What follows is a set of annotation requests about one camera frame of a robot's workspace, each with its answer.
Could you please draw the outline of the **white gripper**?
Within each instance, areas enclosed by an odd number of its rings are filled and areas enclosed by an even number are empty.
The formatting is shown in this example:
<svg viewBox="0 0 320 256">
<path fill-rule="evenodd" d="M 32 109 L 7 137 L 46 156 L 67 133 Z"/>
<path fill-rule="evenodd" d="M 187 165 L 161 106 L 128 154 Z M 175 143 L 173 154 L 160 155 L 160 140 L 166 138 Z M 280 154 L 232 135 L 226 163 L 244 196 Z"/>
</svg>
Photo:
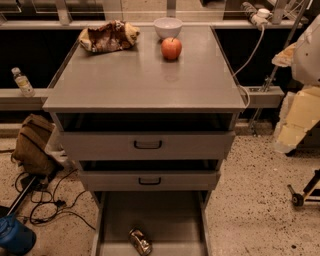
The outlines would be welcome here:
<svg viewBox="0 0 320 256">
<path fill-rule="evenodd" d="M 274 149 L 289 153 L 320 122 L 320 88 L 304 87 L 297 93 L 288 92 L 279 118 L 274 131 Z"/>
</svg>

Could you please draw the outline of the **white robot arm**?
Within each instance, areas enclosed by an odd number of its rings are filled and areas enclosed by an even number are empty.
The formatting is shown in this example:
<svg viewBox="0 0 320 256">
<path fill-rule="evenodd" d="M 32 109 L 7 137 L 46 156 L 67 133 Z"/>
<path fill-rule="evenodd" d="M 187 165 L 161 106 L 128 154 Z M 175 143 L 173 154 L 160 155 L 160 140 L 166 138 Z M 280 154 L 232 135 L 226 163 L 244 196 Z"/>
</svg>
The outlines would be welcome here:
<svg viewBox="0 0 320 256">
<path fill-rule="evenodd" d="M 289 153 L 320 122 L 320 15 L 295 43 L 276 54 L 272 63 L 290 67 L 292 78 L 303 85 L 283 99 L 274 132 L 274 149 Z"/>
</svg>

